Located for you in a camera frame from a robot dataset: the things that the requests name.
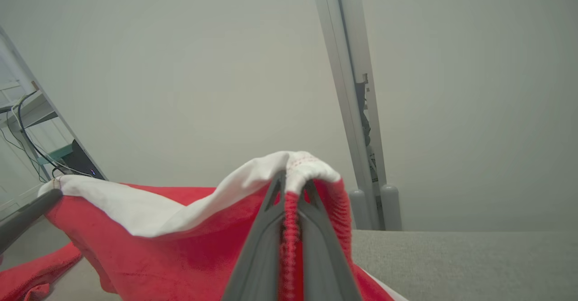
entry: white wall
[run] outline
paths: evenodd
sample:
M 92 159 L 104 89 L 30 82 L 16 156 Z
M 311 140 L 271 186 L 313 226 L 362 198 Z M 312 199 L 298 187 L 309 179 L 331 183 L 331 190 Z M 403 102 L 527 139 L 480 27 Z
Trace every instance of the white wall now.
M 578 0 L 364 0 L 415 231 L 578 228 Z
M 0 25 L 110 180 L 303 149 L 356 186 L 314 0 L 0 0 Z

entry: red fabric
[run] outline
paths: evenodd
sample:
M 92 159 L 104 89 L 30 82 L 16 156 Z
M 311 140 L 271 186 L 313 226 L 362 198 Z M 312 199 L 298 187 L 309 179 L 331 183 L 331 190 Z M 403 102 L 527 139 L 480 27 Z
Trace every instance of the red fabric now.
M 0 301 L 39 301 L 50 284 L 82 258 L 72 243 L 52 254 L 0 272 Z
M 183 205 L 214 191 L 214 188 L 130 186 Z M 351 261 L 349 201 L 343 182 L 316 182 L 316 186 L 364 299 L 392 300 Z M 153 239 L 130 235 L 103 211 L 79 197 L 64 196 L 47 218 L 79 246 L 98 272 L 103 289 L 118 293 L 124 301 L 219 301 L 267 189 L 265 186 L 213 214 L 190 231 Z M 296 217 L 288 218 L 296 223 Z M 284 276 L 280 291 L 293 293 L 294 299 L 302 300 L 301 243 L 297 232 L 286 233 L 285 237 L 288 235 L 295 239 L 290 239 L 293 246 L 290 249 L 287 241 L 283 243 L 286 261 L 281 263 Z

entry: red and white garment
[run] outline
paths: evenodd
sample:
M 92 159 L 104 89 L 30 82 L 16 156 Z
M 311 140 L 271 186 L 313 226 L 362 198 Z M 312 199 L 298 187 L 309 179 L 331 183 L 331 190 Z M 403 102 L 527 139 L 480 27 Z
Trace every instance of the red and white garment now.
M 252 159 L 217 188 L 149 187 L 66 175 L 42 186 L 62 200 L 46 215 L 94 266 L 107 292 L 124 301 L 218 301 L 273 176 L 287 171 L 280 299 L 302 299 L 295 258 L 297 200 L 314 180 L 365 301 L 405 298 L 351 260 L 349 199 L 341 176 L 305 152 Z

